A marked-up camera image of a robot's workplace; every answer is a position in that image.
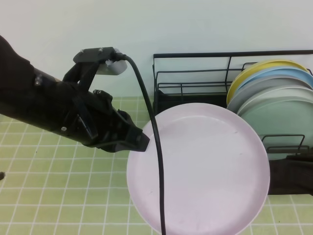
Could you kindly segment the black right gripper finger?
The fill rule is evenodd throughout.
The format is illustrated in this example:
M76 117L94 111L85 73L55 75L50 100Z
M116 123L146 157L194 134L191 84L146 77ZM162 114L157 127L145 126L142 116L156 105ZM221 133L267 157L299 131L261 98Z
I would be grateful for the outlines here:
M145 152L150 142L143 130L138 128L131 116L122 110L117 110L120 120L117 124L117 152L129 150L135 152Z

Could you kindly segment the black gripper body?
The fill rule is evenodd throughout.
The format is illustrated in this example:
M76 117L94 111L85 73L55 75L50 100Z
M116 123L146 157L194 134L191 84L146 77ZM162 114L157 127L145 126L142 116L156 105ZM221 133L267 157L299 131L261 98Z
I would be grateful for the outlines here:
M77 84L55 84L55 133L106 152L130 149L130 116L112 106L112 96L83 91Z

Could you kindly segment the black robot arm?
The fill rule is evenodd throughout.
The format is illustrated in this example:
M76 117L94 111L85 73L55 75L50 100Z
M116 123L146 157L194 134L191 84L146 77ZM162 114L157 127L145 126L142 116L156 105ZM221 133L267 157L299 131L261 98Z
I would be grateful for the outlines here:
M115 153L143 152L150 139L105 91L89 91L97 74L121 74L124 56L112 47L89 48L74 57L62 80L34 68L0 40L0 112L54 134Z

